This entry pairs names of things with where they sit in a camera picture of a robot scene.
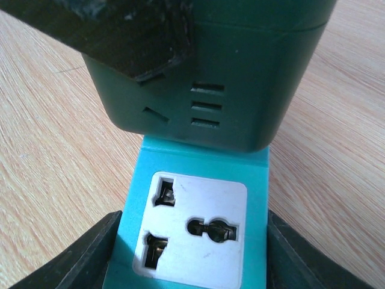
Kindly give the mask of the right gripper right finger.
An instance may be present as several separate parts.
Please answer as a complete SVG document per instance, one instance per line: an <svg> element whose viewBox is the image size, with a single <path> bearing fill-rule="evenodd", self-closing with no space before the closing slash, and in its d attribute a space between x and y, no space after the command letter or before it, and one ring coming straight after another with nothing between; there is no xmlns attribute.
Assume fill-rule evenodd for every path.
<svg viewBox="0 0 385 289"><path fill-rule="evenodd" d="M372 288L268 211L267 288Z"/></svg>

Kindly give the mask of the teal power strip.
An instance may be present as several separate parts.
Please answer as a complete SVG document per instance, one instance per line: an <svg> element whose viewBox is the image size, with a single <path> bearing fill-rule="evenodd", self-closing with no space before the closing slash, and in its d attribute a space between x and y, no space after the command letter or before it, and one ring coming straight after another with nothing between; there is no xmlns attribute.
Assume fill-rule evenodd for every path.
<svg viewBox="0 0 385 289"><path fill-rule="evenodd" d="M269 150L145 137L104 288L265 288Z"/></svg>

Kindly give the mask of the dark green cube socket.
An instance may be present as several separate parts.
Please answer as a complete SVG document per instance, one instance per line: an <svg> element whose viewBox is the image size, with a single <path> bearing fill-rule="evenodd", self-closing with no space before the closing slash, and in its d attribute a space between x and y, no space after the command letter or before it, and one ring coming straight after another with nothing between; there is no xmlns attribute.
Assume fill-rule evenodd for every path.
<svg viewBox="0 0 385 289"><path fill-rule="evenodd" d="M254 152L274 139L334 1L195 1L195 53L139 84L84 62L115 126Z"/></svg>

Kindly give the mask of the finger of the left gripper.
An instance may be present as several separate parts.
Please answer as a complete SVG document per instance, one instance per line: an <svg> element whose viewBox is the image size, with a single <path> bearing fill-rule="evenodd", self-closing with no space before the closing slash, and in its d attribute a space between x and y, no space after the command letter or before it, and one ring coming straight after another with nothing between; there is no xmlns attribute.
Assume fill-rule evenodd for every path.
<svg viewBox="0 0 385 289"><path fill-rule="evenodd" d="M192 1L3 0L1 10L138 82L194 51Z"/></svg>

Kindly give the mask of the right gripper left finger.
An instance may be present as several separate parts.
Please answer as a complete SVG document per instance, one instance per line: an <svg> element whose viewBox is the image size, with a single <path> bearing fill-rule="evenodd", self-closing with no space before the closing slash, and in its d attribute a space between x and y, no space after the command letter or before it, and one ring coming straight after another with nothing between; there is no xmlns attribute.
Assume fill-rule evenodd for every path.
<svg viewBox="0 0 385 289"><path fill-rule="evenodd" d="M108 213L55 258L11 288L102 288L121 211Z"/></svg>

